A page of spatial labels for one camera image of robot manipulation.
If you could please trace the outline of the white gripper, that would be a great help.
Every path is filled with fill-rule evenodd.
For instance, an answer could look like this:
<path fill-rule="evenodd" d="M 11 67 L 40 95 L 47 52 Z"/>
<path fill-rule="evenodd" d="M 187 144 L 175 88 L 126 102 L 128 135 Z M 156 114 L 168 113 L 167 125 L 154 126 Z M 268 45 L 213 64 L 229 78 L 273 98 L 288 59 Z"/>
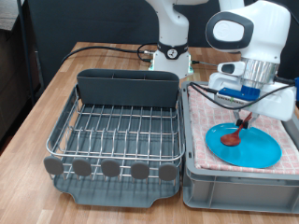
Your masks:
<path fill-rule="evenodd" d="M 249 100 L 241 99 L 227 93 L 228 90 L 241 90 L 240 77 L 214 73 L 209 78 L 208 87 L 217 91 L 216 94 L 209 93 L 208 96 L 221 105 L 237 108 L 249 104 Z M 288 121 L 292 118 L 295 108 L 296 88 L 274 82 L 273 84 L 265 84 L 261 88 L 260 96 L 264 96 L 268 92 L 271 92 L 271 94 L 259 102 L 245 107 L 245 110 L 253 112 L 251 119 L 248 121 L 248 129 L 260 115 L 282 121 Z M 233 111 L 233 113 L 235 126 L 239 127 L 243 119 L 240 118 L 239 111 Z"/>

